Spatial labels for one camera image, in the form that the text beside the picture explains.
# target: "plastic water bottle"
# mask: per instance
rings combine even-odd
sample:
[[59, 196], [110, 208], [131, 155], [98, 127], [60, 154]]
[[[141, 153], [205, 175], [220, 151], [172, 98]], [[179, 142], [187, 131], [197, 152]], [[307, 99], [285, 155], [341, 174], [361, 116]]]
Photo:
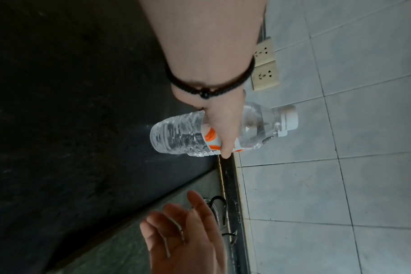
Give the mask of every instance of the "plastic water bottle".
[[[243, 107], [240, 135], [233, 152], [257, 149], [274, 137], [286, 136], [298, 126], [296, 108], [292, 105], [269, 109], [246, 102]], [[221, 141], [210, 127], [204, 111], [171, 117], [157, 123], [150, 140], [160, 153], [210, 156], [220, 154]]]

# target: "electrical outlet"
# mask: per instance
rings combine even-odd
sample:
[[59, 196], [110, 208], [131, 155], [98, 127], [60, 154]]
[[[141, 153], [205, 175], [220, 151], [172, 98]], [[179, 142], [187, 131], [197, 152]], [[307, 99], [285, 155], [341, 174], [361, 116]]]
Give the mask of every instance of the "electrical outlet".
[[275, 61], [275, 54], [273, 52], [272, 39], [269, 37], [263, 42], [257, 44], [255, 48], [255, 66], [260, 66], [265, 63]]
[[254, 68], [251, 76], [254, 90], [260, 90], [278, 85], [279, 76], [276, 61]]

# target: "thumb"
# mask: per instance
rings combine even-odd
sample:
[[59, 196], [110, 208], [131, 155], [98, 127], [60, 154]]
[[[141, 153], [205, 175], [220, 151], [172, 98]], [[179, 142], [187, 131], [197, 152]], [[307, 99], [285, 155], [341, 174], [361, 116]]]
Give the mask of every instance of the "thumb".
[[235, 141], [236, 141], [236, 138], [222, 140], [222, 144], [220, 147], [220, 155], [222, 156], [222, 158], [228, 159], [231, 156], [231, 153], [233, 152], [233, 149], [234, 149]]
[[187, 213], [186, 229], [189, 241], [204, 241], [208, 239], [204, 224], [195, 209], [191, 209]]

